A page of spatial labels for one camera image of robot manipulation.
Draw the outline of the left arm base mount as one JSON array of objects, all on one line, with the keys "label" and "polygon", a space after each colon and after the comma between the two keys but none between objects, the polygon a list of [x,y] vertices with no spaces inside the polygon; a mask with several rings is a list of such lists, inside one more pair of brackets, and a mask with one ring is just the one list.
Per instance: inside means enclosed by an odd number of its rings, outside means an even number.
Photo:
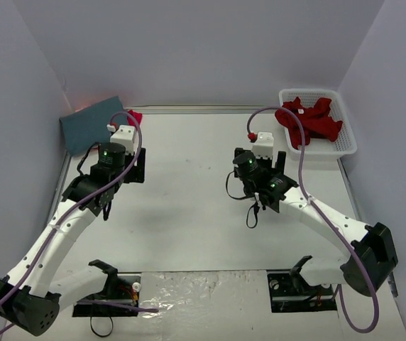
[{"label": "left arm base mount", "polygon": [[[133,289],[141,282],[139,273],[120,273],[119,280],[111,293],[95,293],[85,297],[85,300],[108,301],[138,307],[139,292]],[[137,317],[138,313],[128,309],[110,305],[76,303],[72,307],[73,318],[127,318]]]}]

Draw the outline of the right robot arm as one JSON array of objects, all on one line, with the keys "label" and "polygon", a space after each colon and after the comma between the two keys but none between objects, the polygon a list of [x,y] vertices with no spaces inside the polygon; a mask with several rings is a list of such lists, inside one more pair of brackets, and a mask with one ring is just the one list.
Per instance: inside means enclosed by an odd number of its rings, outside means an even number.
[{"label": "right robot arm", "polygon": [[284,161],[284,153],[273,163],[236,148],[234,175],[243,183],[243,198],[254,201],[256,212],[269,208],[296,219],[342,253],[334,259],[302,257],[290,271],[292,288],[307,293],[324,284],[346,284],[370,297],[398,264],[392,232],[380,222],[370,226],[305,195],[298,183],[284,174]]}]

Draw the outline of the teal blue t shirt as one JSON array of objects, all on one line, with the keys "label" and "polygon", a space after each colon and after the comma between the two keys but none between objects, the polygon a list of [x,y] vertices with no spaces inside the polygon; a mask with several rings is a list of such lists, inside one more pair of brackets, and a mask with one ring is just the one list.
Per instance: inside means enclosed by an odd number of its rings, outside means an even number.
[{"label": "teal blue t shirt", "polygon": [[87,151],[93,143],[109,142],[110,132],[106,125],[117,112],[123,111],[118,97],[111,97],[74,114],[60,118],[65,138],[65,148],[71,157]]}]

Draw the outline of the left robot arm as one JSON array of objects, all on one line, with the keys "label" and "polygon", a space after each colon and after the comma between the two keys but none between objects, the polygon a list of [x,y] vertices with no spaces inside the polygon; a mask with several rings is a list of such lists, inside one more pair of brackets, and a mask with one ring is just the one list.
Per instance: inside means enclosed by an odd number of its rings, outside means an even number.
[{"label": "left robot arm", "polygon": [[62,194],[55,213],[26,255],[0,277],[0,317],[33,336],[44,334],[58,314],[74,304],[109,305],[138,312],[117,297],[133,292],[118,270],[96,259],[83,270],[56,281],[55,274],[83,231],[98,216],[109,218],[123,184],[143,183],[146,150],[128,151],[120,143],[99,144],[98,160],[80,173]]}]

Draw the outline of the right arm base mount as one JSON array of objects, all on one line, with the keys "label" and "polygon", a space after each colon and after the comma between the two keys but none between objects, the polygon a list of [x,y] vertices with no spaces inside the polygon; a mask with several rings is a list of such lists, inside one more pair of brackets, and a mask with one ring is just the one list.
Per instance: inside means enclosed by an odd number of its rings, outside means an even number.
[{"label": "right arm base mount", "polygon": [[293,278],[289,270],[267,271],[272,313],[317,313],[336,311],[334,289],[309,286],[301,278]]}]

